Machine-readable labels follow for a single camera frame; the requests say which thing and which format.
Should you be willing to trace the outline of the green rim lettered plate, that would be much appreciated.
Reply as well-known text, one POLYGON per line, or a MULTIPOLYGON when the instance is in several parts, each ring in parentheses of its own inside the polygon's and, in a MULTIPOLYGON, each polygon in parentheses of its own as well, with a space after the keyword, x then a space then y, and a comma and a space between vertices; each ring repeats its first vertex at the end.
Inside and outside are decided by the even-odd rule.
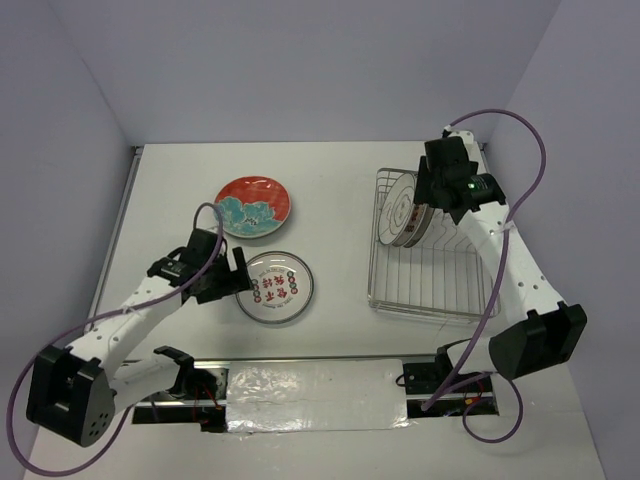
POLYGON ((420 243, 426 231, 429 228, 431 220, 434 216, 435 209, 428 204, 423 205, 424 210, 422 212, 422 217, 417 228, 414 230, 412 236, 409 240, 403 245, 404 248, 412 248, 420 243))

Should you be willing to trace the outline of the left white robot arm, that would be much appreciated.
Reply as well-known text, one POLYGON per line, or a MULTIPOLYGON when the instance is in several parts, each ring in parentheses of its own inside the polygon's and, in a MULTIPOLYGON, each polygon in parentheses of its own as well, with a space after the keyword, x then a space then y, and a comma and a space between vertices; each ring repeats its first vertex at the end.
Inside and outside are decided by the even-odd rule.
POLYGON ((117 413, 158 392, 176 399, 213 398, 216 376, 175 347, 159 346, 143 360, 125 361, 189 299, 205 304, 251 288, 242 248, 228 248, 216 233, 194 229, 185 246, 150 266, 114 316, 95 322, 67 346, 48 346, 37 355, 27 419, 88 447, 117 413))

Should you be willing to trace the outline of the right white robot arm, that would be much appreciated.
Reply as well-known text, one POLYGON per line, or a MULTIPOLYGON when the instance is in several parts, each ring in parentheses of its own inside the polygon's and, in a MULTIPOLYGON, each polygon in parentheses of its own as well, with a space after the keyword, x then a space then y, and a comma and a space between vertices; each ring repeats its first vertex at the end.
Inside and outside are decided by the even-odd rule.
POLYGON ((507 328, 488 341, 493 368, 505 379, 567 362, 587 315, 569 305, 537 265, 511 217, 495 178, 470 159, 460 137, 425 144, 415 200, 449 215, 489 271, 507 328))

